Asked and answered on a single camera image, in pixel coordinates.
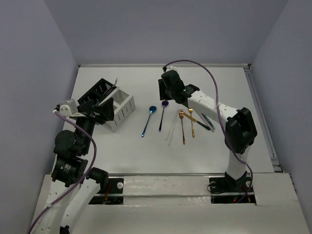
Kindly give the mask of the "purple metallic spoon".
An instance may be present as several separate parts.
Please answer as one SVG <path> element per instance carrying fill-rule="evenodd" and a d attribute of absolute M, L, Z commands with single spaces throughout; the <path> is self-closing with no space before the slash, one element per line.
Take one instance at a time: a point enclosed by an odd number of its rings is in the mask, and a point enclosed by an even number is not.
<path fill-rule="evenodd" d="M 160 120 L 160 124 L 159 124 L 159 128 L 158 128 L 159 132 L 161 132 L 161 129 L 162 129 L 164 110 L 169 105 L 169 102 L 167 100 L 164 100 L 164 101 L 162 101 L 161 105 L 162 105 L 162 115 L 161 115 L 161 120 Z"/>

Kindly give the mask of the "silver spoon pink handle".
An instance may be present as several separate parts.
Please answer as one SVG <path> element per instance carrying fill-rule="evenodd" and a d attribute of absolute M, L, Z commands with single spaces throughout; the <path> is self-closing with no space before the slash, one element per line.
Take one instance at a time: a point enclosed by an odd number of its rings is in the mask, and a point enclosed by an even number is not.
<path fill-rule="evenodd" d="M 110 88 L 108 88 L 108 89 L 104 92 L 104 94 L 106 94 L 106 93 L 108 93 L 110 90 L 116 88 L 116 86 L 117 86 L 117 78 L 115 79 L 115 83 L 114 83 Z"/>

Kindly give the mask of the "blue metallic spoon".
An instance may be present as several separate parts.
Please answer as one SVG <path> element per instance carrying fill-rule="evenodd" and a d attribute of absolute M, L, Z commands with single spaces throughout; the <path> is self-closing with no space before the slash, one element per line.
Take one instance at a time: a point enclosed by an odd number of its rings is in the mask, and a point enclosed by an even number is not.
<path fill-rule="evenodd" d="M 148 123 L 150 121 L 150 118 L 152 116 L 152 114 L 157 110 L 157 107 L 156 106 L 150 106 L 149 107 L 149 116 L 148 116 L 148 119 L 146 121 L 146 124 L 145 124 L 145 127 L 143 129 L 143 132 L 141 134 L 141 137 L 144 137 L 145 136 L 145 133 L 146 133 L 146 129 L 147 129 L 147 126 L 148 126 Z"/>

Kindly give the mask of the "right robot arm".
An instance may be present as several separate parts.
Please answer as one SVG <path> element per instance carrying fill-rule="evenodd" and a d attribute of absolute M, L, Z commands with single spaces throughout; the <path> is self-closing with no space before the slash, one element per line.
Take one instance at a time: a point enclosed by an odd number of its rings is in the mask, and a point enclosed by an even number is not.
<path fill-rule="evenodd" d="M 219 123 L 224 142 L 230 151 L 224 185 L 229 191 L 236 191 L 242 186 L 247 175 L 249 147 L 257 136 L 251 111 L 245 107 L 236 109 L 219 102 L 218 86 L 213 75 L 211 77 L 215 87 L 215 98 L 209 97 L 192 84 L 185 85 L 176 70 L 164 67 L 163 71 L 158 80 L 161 100 L 174 100 L 193 109 L 198 115 L 205 115 Z"/>

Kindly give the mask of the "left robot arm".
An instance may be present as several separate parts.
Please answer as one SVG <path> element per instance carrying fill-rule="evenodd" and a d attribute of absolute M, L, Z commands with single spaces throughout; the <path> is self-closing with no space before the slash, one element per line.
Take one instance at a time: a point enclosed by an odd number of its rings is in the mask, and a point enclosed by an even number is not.
<path fill-rule="evenodd" d="M 56 162 L 48 197 L 30 234 L 71 234 L 94 195 L 109 186 L 108 173 L 93 166 L 97 145 L 92 134 L 95 125 L 114 119 L 113 98 L 102 104 L 91 99 L 81 105 L 70 99 L 57 105 L 53 114 L 75 129 L 63 130 L 55 138 Z"/>

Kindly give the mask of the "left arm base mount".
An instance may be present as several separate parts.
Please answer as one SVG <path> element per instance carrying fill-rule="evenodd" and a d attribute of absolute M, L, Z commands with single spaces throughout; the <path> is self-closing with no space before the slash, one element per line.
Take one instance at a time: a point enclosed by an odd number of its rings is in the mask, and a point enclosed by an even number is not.
<path fill-rule="evenodd" d="M 108 185 L 101 189 L 89 202 L 89 205 L 122 205 L 124 196 L 124 177 L 109 177 Z"/>

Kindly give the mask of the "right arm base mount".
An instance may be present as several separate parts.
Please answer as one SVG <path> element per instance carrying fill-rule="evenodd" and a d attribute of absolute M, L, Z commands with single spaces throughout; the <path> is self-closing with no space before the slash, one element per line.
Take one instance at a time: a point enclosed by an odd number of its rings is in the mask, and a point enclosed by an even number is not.
<path fill-rule="evenodd" d="M 253 187 L 249 188 L 251 178 L 248 176 L 238 185 L 230 188 L 224 177 L 211 177 L 206 190 L 211 194 L 212 204 L 256 204 Z"/>

